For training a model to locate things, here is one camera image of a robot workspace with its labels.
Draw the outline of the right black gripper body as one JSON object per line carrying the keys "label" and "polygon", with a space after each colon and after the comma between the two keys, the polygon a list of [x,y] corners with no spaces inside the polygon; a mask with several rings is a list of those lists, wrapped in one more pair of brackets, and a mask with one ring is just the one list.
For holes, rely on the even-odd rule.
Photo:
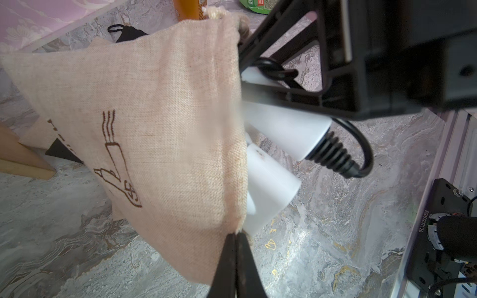
{"label": "right black gripper body", "polygon": [[328,1],[322,104],[363,120],[477,105],[475,1]]}

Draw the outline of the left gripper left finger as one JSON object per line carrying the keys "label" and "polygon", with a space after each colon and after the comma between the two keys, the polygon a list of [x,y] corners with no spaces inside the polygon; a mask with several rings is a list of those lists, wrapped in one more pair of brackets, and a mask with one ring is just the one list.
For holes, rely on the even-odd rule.
{"label": "left gripper left finger", "polygon": [[228,234],[207,298],[234,298],[237,277],[237,236]]}

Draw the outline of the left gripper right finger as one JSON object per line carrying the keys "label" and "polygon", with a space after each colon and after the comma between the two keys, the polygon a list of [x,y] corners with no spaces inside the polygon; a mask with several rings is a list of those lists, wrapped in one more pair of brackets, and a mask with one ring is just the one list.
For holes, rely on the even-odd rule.
{"label": "left gripper right finger", "polygon": [[237,297],[267,298],[246,234],[238,233],[236,244]]}

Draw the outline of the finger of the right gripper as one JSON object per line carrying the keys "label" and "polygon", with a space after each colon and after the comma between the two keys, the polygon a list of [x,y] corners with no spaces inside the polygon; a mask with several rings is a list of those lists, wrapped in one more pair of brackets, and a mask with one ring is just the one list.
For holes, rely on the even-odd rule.
{"label": "finger of the right gripper", "polygon": [[[281,46],[270,57],[264,52],[277,42],[307,13],[316,14],[300,33]],[[307,91],[295,79],[296,69],[286,70],[284,64],[319,47],[322,89]],[[262,74],[278,82],[277,87],[245,84],[249,93],[272,97],[273,104],[313,112],[355,112],[358,104],[356,71],[352,48],[352,32],[348,1],[280,1],[259,28],[238,49],[239,69],[257,67]]]}

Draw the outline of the white hair dryer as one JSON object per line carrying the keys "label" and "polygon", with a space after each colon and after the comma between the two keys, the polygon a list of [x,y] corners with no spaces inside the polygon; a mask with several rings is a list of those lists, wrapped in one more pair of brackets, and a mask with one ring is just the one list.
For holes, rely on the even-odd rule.
{"label": "white hair dryer", "polygon": [[[297,87],[298,72],[286,70],[270,58],[261,58],[242,73],[243,118],[250,132],[259,132],[296,161],[313,161],[344,178],[363,178],[373,168],[368,140],[349,121],[272,104],[266,91],[285,83]],[[364,162],[353,160],[331,131],[332,123],[360,144]],[[297,195],[301,181],[247,137],[247,217],[243,230],[255,236]]]}

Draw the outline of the beige linen drawstring bag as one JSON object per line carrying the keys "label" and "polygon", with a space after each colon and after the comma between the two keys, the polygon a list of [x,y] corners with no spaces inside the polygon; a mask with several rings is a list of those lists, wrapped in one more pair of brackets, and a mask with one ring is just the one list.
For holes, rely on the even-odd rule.
{"label": "beige linen drawstring bag", "polygon": [[135,230],[194,283],[212,283],[225,238],[247,213],[238,56],[247,27],[226,12],[132,41],[1,57]]}

